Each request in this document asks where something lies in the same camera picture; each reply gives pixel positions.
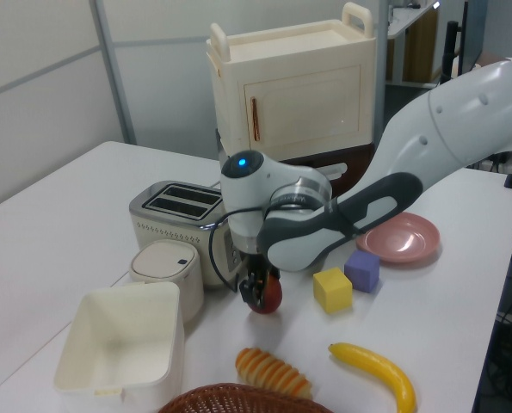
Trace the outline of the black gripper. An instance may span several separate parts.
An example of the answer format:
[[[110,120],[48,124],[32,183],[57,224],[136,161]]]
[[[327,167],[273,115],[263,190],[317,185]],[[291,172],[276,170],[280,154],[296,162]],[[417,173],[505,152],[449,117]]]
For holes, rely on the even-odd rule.
[[[247,262],[248,279],[239,285],[244,303],[250,308],[262,308],[262,280],[269,276],[278,278],[278,269],[263,255],[249,255]]]

